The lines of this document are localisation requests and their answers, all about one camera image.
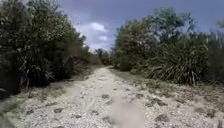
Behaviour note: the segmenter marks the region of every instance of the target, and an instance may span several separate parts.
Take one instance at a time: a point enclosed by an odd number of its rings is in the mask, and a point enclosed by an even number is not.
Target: sky
[[[91,49],[109,50],[116,29],[128,20],[152,15],[156,8],[190,12],[197,30],[209,32],[224,19],[224,0],[57,0]]]

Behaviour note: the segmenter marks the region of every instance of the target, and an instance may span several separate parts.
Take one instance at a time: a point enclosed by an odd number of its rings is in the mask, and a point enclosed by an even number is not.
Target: bush
[[[77,65],[88,63],[85,37],[50,0],[3,1],[0,22],[1,79],[16,79],[9,88],[46,86],[79,73],[83,66]],[[11,93],[9,84],[0,88]]]
[[[190,38],[162,44],[160,55],[149,60],[148,77],[189,84],[202,80],[208,67],[207,47],[199,36]]]
[[[129,21],[118,29],[112,64],[176,83],[223,83],[224,33],[195,32],[194,27],[189,13],[177,14],[172,8]]]

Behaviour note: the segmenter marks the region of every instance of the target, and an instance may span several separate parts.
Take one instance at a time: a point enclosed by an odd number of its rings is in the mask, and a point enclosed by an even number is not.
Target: white cloud
[[[102,41],[107,41],[108,37],[107,36],[100,36],[99,39],[102,40]]]
[[[91,49],[105,48],[111,43],[110,33],[105,25],[98,22],[89,22],[74,26],[82,35],[87,37],[86,44]]]
[[[92,27],[93,30],[104,32],[104,33],[107,32],[107,30],[105,29],[105,26],[103,24],[93,22],[90,24],[90,26]]]

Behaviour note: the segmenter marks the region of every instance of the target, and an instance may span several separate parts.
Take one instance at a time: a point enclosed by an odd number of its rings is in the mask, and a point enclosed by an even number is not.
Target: treeline
[[[112,65],[147,78],[195,84],[224,82],[224,32],[197,32],[189,13],[172,8],[118,29]]]
[[[84,41],[50,0],[1,1],[0,99],[79,74],[96,57]]]

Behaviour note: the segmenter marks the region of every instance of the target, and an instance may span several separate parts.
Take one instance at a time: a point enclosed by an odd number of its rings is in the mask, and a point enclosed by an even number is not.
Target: sandy soil
[[[224,123],[223,113],[211,118],[195,106],[206,107],[139,91],[99,68],[60,97],[27,100],[21,118],[12,121],[18,128],[217,128]]]

